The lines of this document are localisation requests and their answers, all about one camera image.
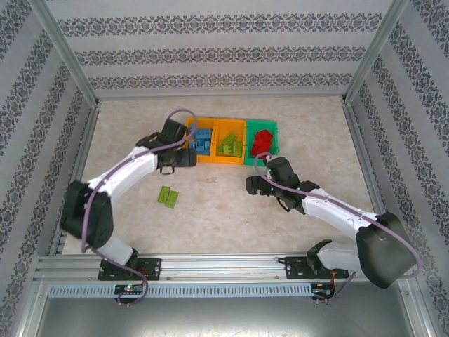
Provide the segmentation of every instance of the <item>red block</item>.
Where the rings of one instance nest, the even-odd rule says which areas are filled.
[[[268,130],[262,130],[255,134],[254,145],[250,153],[254,157],[263,152],[268,152],[272,146],[273,135]]]

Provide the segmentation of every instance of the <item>decorative pattern stripe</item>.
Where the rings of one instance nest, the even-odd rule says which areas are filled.
[[[364,53],[364,47],[242,47],[84,51],[75,54],[82,66],[88,66],[203,62],[360,61]]]
[[[27,0],[10,0],[0,15],[0,63],[31,13]]]
[[[108,35],[374,32],[382,14],[251,14],[59,19],[66,37]]]
[[[449,320],[447,316],[449,298],[447,297],[448,294],[446,290],[443,288],[443,280],[437,274],[438,268],[435,267],[435,258],[430,254],[430,246],[427,243],[426,237],[422,234],[422,226],[416,216],[416,211],[407,191],[407,186],[403,182],[401,170],[396,162],[396,156],[391,149],[391,144],[388,141],[373,97],[371,96],[366,83],[361,86],[358,94],[365,109],[363,113],[366,114],[369,119],[377,146],[379,147],[382,160],[384,161],[386,172],[394,190],[394,196],[396,197],[399,209],[401,210],[402,218],[405,221],[406,231],[421,256],[423,262],[422,274],[425,276],[426,285],[429,289],[430,296],[433,298],[434,307],[438,312],[438,318],[443,322],[443,330],[449,335]],[[358,128],[363,132],[357,113],[355,116]],[[368,151],[368,144],[366,143],[365,138],[363,138],[363,142]]]
[[[27,191],[29,181],[36,167],[37,160],[41,154],[48,130],[55,116],[56,109],[61,101],[70,72],[63,63],[55,76],[47,98],[45,99],[37,123],[33,128],[25,153],[20,158],[20,164],[14,173],[13,182],[6,193],[3,208],[0,211],[0,253],[4,252],[4,246],[8,242],[8,233],[15,222],[16,213],[22,204],[23,197]]]
[[[408,116],[406,107],[381,57],[375,61],[373,72],[391,109],[391,115],[414,165],[413,168],[421,181],[421,187],[436,218],[436,224],[440,226],[440,233],[445,238],[445,244],[449,245],[449,203],[441,192],[441,185],[433,172],[434,168],[426,157],[426,152],[414,130],[412,119]]]
[[[76,119],[79,115],[83,101],[83,95],[81,91],[77,89],[70,105],[70,109],[67,113],[65,124],[62,127],[58,145],[55,148],[53,158],[51,159],[50,165],[48,167],[47,175],[43,180],[42,189],[39,193],[39,199],[37,201],[36,207],[33,210],[33,216],[29,219],[27,234],[25,235],[22,246],[20,247],[18,261],[14,265],[14,274],[11,275],[11,282],[9,282],[9,284],[6,286],[6,296],[3,298],[3,305],[0,308],[0,336],[9,336],[11,322],[13,321],[14,314],[18,308],[19,297],[24,291],[24,283],[29,276],[29,265],[32,262],[34,252],[36,251],[36,246],[39,243],[41,227],[46,219],[48,206],[50,205],[56,182],[60,177],[64,157],[67,153],[67,148],[69,147],[70,139],[76,125]],[[86,117],[86,122],[83,126],[83,133],[86,130],[87,122],[88,116]],[[81,137],[78,144],[78,151],[76,153],[79,153],[82,139],[83,138]],[[66,188],[69,186],[69,183],[72,179],[72,172],[74,170],[75,164],[76,156],[74,158],[70,172],[62,173],[62,176],[68,176]]]
[[[412,0],[445,57],[449,57],[449,10],[441,0]]]
[[[352,74],[226,74],[91,77],[94,89],[207,88],[229,86],[346,86]]]
[[[32,89],[36,86],[37,79],[45,65],[48,55],[53,48],[50,38],[45,30],[39,35],[36,43],[33,45],[32,52],[28,55],[27,62],[20,70],[17,81],[9,92],[5,104],[0,110],[0,158],[3,156],[3,150],[11,139],[18,117],[23,113],[26,103],[29,100]]]
[[[389,40],[397,56],[401,59],[402,66],[406,70],[409,80],[412,81],[415,92],[449,156],[448,104],[443,100],[443,96],[424,66],[420,54],[417,53],[401,24],[397,24],[393,28]]]

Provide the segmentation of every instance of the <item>vented metal strip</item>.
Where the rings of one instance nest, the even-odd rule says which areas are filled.
[[[115,285],[52,285],[49,298],[112,298]],[[235,298],[312,296],[310,283],[288,284],[150,284],[148,298]],[[136,298],[139,295],[124,295]]]

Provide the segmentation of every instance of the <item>green tray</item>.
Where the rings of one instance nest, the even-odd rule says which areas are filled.
[[[262,130],[268,130],[273,135],[272,146],[269,149],[269,153],[279,153],[278,124],[275,121],[259,121],[256,119],[247,119],[245,165],[254,165],[254,156],[251,155],[250,152],[254,145],[255,134]],[[258,159],[257,165],[264,166],[263,159]]]

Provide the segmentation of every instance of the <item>metal panel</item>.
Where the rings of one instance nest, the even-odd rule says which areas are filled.
[[[58,284],[50,286],[49,298],[112,298],[113,284]],[[289,284],[153,284],[147,298],[235,298],[312,296],[310,283]],[[124,295],[138,298],[139,295]]]
[[[352,284],[329,305],[308,298],[151,298],[135,308],[111,299],[49,298],[38,336],[413,335],[397,286]]]

